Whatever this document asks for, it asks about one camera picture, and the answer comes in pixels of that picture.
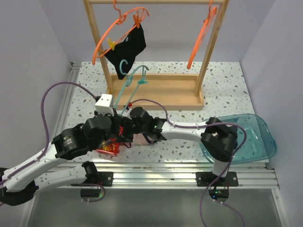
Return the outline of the pink underwear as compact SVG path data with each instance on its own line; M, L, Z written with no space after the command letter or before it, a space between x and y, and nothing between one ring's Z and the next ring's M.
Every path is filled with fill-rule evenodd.
M133 141L124 143L127 148L133 146L148 146L157 143L156 140L153 140L151 137L147 136L145 133L134 134Z

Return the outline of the teal clip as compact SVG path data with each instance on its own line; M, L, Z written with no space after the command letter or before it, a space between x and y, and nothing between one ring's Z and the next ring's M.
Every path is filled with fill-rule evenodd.
M137 83L138 83L138 85L142 85L142 84L147 84L148 81L146 81L145 79L141 79Z

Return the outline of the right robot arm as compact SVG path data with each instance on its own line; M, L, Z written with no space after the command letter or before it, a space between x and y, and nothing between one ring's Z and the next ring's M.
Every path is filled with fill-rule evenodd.
M211 173L213 184L220 186L228 180L228 166L238 145L236 126L226 125L213 117L206 122L178 125L164 118L153 118L142 107L130 109L126 116L134 121L134 126L125 128L125 132L133 134L133 143L139 144L140 140L148 144L160 140L200 142L214 159Z

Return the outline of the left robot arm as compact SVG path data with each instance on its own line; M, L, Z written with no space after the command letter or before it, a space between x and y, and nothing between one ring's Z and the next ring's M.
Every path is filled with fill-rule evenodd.
M34 196L61 186L93 187L93 196L100 200L106 191L100 173L93 162L50 173L53 167L102 148L122 135L122 118L99 114L85 123L65 129L53 138L41 152L24 163L0 171L0 203L17 206Z

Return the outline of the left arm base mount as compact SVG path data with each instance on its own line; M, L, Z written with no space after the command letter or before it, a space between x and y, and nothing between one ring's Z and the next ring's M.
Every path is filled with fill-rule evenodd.
M71 186L112 186L113 172L99 172L95 164L90 161L84 162L81 167L85 170L85 181L73 183Z

